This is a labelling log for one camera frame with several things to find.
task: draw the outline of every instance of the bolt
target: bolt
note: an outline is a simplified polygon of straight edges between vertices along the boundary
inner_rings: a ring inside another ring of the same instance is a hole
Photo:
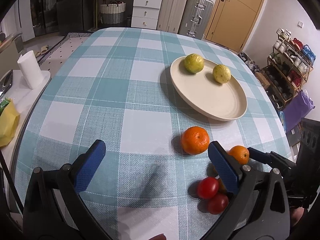
[[[40,167],[35,167],[34,169],[33,169],[33,172],[34,173],[39,173],[41,171],[41,168]]]
[[[279,171],[278,168],[273,168],[272,171],[273,171],[273,173],[275,173],[275,174],[280,174],[280,171]]]
[[[62,166],[62,169],[63,169],[64,171],[70,170],[70,169],[71,169],[71,164],[69,164],[69,163],[64,164],[64,165]]]
[[[242,169],[243,169],[244,171],[250,171],[250,170],[251,170],[251,167],[250,167],[249,165],[245,164],[245,165],[242,166]]]

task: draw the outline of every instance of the paper towel roll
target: paper towel roll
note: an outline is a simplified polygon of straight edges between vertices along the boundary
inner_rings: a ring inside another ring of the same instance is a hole
[[[43,75],[36,60],[33,50],[20,56],[18,59],[19,68],[31,89],[35,89],[43,81]]]

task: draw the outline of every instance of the wooden door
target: wooden door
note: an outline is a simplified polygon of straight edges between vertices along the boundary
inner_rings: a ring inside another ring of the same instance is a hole
[[[262,0],[219,0],[206,39],[240,51]]]

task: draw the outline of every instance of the human hand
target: human hand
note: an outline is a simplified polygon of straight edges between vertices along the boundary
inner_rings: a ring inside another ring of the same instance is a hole
[[[153,238],[151,238],[149,240],[167,240],[167,238],[165,237],[164,234],[160,234],[160,235],[154,236]]]

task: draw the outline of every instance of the purple shopping bag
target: purple shopping bag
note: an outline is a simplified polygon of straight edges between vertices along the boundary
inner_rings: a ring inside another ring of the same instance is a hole
[[[286,132],[291,131],[314,108],[307,91],[300,90],[283,110]]]

